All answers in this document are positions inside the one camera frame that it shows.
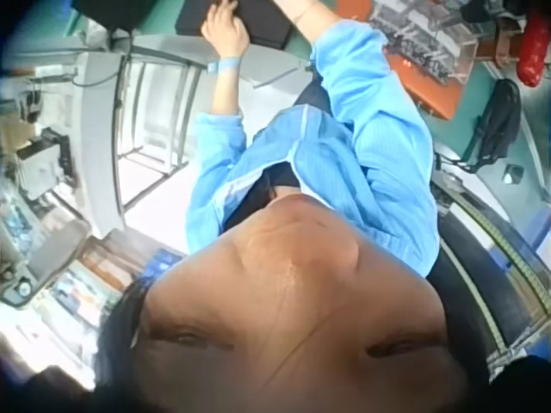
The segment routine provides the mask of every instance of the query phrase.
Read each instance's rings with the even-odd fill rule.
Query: red bottle
[[[551,40],[551,19],[536,8],[528,15],[517,63],[517,76],[534,88],[542,80],[545,57]]]

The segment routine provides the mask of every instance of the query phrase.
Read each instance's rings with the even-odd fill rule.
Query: blue wristband
[[[207,66],[208,74],[216,74],[227,69],[233,69],[239,67],[241,64],[241,58],[225,58],[220,59],[217,62],[209,63]]]

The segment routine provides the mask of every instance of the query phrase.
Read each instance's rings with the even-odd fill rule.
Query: woman
[[[236,3],[210,8],[220,62],[198,119],[192,255],[130,287],[98,379],[168,411],[449,408],[487,371],[483,353],[453,350],[453,311],[424,279],[438,252],[429,131],[381,33],[315,0],[275,2],[312,43],[331,110],[285,110],[245,148],[249,37]]]

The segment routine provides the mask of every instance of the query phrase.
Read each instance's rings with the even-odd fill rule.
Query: blue jacket
[[[333,117],[308,105],[281,111],[246,148],[239,116],[199,115],[201,172],[187,220],[192,254],[219,236],[265,168],[288,161],[303,193],[421,276],[429,273],[439,243],[432,141],[388,67],[385,41],[367,23],[341,21],[315,42],[312,59]]]

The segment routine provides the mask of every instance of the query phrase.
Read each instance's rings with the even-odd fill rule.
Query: sleeve
[[[439,248],[432,139],[388,66],[385,41],[367,23],[340,21],[314,44],[313,60],[335,118],[353,125],[351,145],[388,231],[407,241],[406,263],[426,276]]]
[[[191,195],[186,219],[186,238],[190,252],[203,247],[212,238],[218,223],[209,207],[214,193],[245,151],[246,137],[240,115],[199,114],[196,122],[199,178]]]
[[[196,123],[197,159],[200,172],[190,211],[204,207],[225,181],[228,172],[245,151],[242,116],[199,114]]]

